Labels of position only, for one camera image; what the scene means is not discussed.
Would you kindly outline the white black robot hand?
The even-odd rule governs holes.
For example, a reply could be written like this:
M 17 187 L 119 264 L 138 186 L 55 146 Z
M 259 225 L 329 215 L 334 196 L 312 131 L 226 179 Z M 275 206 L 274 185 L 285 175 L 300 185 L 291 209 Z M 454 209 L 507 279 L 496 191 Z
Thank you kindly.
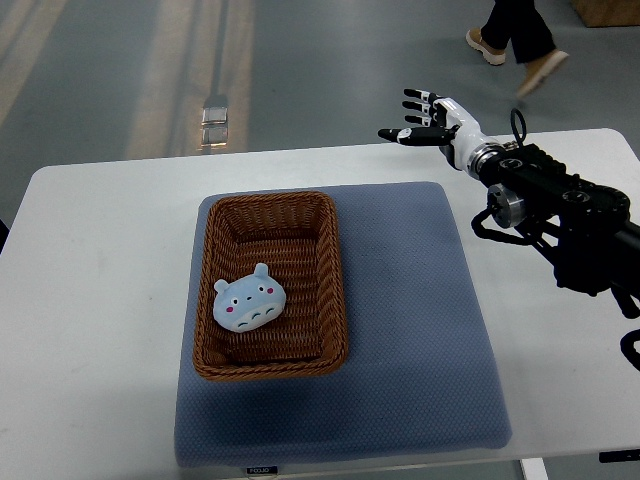
M 452 98 L 419 89 L 405 89 L 404 95 L 402 106 L 414 111 L 405 116 L 410 126 L 380 129 L 381 139 L 409 147 L 438 147 L 452 168 L 477 180 L 482 165 L 504 151 Z

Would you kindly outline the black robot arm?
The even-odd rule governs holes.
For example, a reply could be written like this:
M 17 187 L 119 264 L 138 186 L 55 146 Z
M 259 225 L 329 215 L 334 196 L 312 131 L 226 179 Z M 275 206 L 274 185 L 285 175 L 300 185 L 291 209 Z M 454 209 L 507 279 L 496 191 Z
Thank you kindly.
M 630 220 L 630 199 L 598 185 L 534 144 L 526 122 L 512 109 L 515 144 L 478 168 L 488 189 L 486 208 L 471 222 L 475 235 L 529 245 L 553 267 L 556 284 L 595 297 L 610 291 L 621 313 L 639 316 L 639 227 Z

